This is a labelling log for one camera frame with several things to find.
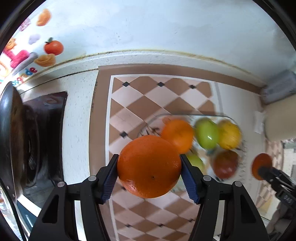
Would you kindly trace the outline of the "oval deer-pattern plate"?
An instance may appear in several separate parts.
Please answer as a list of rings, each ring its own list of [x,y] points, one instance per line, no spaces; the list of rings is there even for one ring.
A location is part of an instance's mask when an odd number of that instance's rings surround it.
[[[161,131],[163,130],[165,124],[168,121],[179,119],[188,122],[191,126],[194,126],[195,123],[202,119],[209,118],[214,123],[219,123],[220,121],[230,121],[235,125],[238,125],[234,119],[224,116],[224,115],[202,115],[202,114],[158,114],[149,120],[144,127],[138,132],[138,137],[146,135],[155,135],[160,136]],[[246,166],[246,152],[247,148],[245,146],[245,140],[241,140],[240,145],[233,149],[234,152],[238,154],[238,166],[232,177],[229,179],[221,179],[217,177],[212,169],[212,161],[217,154],[223,152],[219,145],[213,150],[203,149],[196,138],[193,138],[192,147],[189,150],[190,153],[196,154],[204,164],[203,174],[209,175],[214,178],[216,181],[221,183],[232,184],[234,181],[240,181],[242,184],[246,185],[247,183],[247,166]]]

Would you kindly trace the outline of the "yellow orange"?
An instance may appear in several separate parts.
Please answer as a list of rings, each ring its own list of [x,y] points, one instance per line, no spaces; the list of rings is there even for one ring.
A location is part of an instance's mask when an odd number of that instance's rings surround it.
[[[218,123],[219,141],[218,144],[225,150],[236,149],[242,140],[242,133],[238,125],[229,120],[222,120]]]

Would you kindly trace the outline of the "white folded paper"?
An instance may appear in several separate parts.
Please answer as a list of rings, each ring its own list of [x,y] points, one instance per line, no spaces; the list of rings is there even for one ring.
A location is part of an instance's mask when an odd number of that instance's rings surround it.
[[[254,131],[258,134],[262,134],[264,131],[265,112],[254,112]]]

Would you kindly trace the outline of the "cream utensil holder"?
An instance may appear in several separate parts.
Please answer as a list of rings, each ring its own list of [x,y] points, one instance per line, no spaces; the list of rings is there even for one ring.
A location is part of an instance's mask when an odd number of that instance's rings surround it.
[[[295,94],[265,107],[264,131],[269,141],[276,142],[295,138],[295,125]]]

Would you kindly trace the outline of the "orange fruit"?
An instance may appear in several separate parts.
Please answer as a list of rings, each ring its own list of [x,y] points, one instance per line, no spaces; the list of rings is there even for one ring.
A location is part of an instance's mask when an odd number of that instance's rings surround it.
[[[185,154],[192,146],[194,131],[186,121],[174,119],[165,124],[161,137],[171,143],[179,154]]]
[[[117,172],[123,187],[141,198],[157,198],[177,183],[182,169],[177,149],[147,135],[129,142],[119,154]]]

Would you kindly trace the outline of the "dark red apple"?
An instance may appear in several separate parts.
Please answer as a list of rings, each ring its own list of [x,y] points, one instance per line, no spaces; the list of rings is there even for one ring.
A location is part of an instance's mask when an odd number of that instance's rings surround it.
[[[231,178],[237,167],[238,154],[231,150],[220,152],[212,162],[214,174],[222,180]]]

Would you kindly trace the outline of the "colourful wall stickers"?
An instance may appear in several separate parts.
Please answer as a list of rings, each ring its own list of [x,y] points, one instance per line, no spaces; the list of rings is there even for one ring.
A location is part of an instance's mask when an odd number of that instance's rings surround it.
[[[40,68],[57,63],[64,45],[48,34],[51,18],[50,10],[42,9],[21,23],[1,53],[1,83],[11,81],[19,86]]]

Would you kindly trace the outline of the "dark orange tangerine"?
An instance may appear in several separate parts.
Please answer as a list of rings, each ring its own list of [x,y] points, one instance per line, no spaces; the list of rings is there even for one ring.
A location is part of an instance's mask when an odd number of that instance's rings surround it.
[[[261,153],[255,157],[252,163],[252,175],[255,179],[262,181],[262,178],[259,174],[260,168],[269,170],[273,166],[273,160],[271,156],[267,153]]]

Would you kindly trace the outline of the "black frying pan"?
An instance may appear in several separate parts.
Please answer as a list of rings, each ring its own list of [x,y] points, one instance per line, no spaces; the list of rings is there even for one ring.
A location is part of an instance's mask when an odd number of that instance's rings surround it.
[[[25,185],[24,106],[20,94],[8,82],[1,94],[1,184],[13,202]]]

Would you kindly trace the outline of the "black gas stove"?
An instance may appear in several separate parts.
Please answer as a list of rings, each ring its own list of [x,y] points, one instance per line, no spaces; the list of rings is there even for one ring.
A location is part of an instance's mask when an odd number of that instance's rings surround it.
[[[24,160],[22,194],[43,207],[53,188],[63,181],[62,130],[67,92],[43,95],[23,103]]]

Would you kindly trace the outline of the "green apple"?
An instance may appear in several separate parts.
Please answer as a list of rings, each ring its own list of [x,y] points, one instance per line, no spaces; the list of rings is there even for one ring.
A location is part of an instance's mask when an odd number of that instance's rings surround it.
[[[187,153],[186,156],[192,166],[198,167],[203,174],[206,174],[205,164],[197,154]]]
[[[201,118],[195,123],[195,136],[203,149],[213,150],[219,140],[218,125],[209,118]]]

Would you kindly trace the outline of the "checkered brown table mat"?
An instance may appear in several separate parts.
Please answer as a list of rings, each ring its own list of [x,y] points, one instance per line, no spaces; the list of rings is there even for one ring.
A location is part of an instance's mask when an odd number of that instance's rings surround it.
[[[220,74],[170,65],[98,70],[90,172],[108,240],[268,240],[239,178],[243,139],[212,103]]]

